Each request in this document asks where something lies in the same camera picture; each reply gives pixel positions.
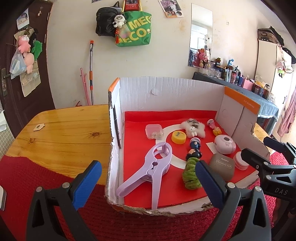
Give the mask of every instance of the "pink round case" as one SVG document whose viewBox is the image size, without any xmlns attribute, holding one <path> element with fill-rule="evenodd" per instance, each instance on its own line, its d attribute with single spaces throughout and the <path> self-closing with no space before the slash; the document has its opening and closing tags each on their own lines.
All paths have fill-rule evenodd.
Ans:
<svg viewBox="0 0 296 241">
<path fill-rule="evenodd" d="M 235 152 L 236 144 L 230 136 L 218 135 L 214 142 L 217 151 L 221 154 L 228 155 Z"/>
</svg>

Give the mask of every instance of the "door handle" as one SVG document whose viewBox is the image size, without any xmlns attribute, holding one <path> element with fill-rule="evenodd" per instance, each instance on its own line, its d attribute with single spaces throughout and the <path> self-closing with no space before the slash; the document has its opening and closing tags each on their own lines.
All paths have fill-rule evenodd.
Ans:
<svg viewBox="0 0 296 241">
<path fill-rule="evenodd" d="M 6 68 L 1 69 L 1 87 L 2 87 L 3 97 L 5 97 L 7 95 L 6 78 L 8 78 L 10 76 L 11 76 L 11 74 L 6 74 Z"/>
<path fill-rule="evenodd" d="M 287 97 L 288 97 L 288 96 L 286 95 L 285 98 L 284 98 L 284 102 L 283 102 L 283 104 L 285 103 Z"/>
</svg>

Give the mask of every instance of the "orange label on box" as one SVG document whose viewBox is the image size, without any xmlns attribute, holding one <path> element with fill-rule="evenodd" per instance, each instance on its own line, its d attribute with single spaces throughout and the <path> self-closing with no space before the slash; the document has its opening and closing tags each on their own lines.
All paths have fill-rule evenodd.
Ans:
<svg viewBox="0 0 296 241">
<path fill-rule="evenodd" d="M 255 115 L 258 115 L 261 106 L 255 101 L 229 87 L 225 87 L 224 94 L 239 102 Z"/>
</svg>

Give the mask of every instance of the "brown door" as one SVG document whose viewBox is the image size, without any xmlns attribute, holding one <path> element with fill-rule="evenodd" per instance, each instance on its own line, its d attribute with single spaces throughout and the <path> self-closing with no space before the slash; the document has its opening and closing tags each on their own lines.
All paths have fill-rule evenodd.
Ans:
<svg viewBox="0 0 296 241">
<path fill-rule="evenodd" d="M 37 59 L 41 83 L 26 97 L 23 95 L 19 76 L 12 80 L 10 77 L 5 78 L 6 96 L 3 96 L 5 86 L 2 85 L 2 89 L 0 88 L 4 115 L 14 137 L 35 115 L 45 110 L 55 109 L 48 81 L 45 42 L 51 8 L 52 3 L 41 0 L 35 0 L 29 6 L 29 26 L 38 30 L 36 40 L 42 42 L 42 53 Z M 6 74 L 9 74 L 10 62 L 16 50 L 14 34 L 18 31 L 15 21 L 0 42 L 0 69 L 5 68 Z"/>
</svg>

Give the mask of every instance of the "white fluffy toy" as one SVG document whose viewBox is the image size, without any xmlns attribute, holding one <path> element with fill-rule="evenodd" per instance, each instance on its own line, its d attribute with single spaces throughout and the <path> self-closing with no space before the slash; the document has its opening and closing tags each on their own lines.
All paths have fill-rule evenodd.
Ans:
<svg viewBox="0 0 296 241">
<path fill-rule="evenodd" d="M 114 25 L 114 28 L 122 28 L 122 26 L 126 23 L 126 19 L 123 15 L 116 15 L 115 18 L 114 18 L 114 22 L 113 22 L 113 25 Z"/>
<path fill-rule="evenodd" d="M 188 138 L 196 136 L 200 138 L 205 138 L 205 125 L 195 119 L 183 121 L 180 127 L 186 131 L 186 135 Z"/>
</svg>

